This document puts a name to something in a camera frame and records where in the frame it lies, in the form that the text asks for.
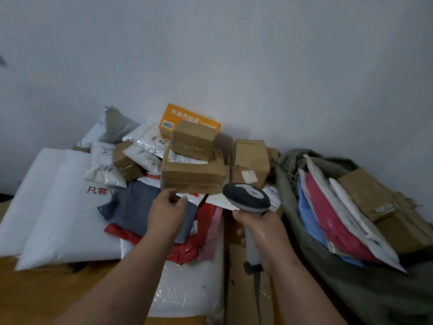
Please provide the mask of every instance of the green sack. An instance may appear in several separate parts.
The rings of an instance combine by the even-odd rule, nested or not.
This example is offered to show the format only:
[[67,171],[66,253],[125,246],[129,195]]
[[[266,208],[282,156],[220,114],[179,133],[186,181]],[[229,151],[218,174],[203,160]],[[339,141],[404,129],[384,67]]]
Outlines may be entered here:
[[306,261],[317,275],[366,324],[433,324],[433,261],[405,267],[405,275],[375,266],[342,261],[310,236],[299,215],[296,180],[307,170],[308,154],[328,178],[338,179],[358,166],[346,158],[325,158],[310,149],[293,149],[275,164],[284,213]]

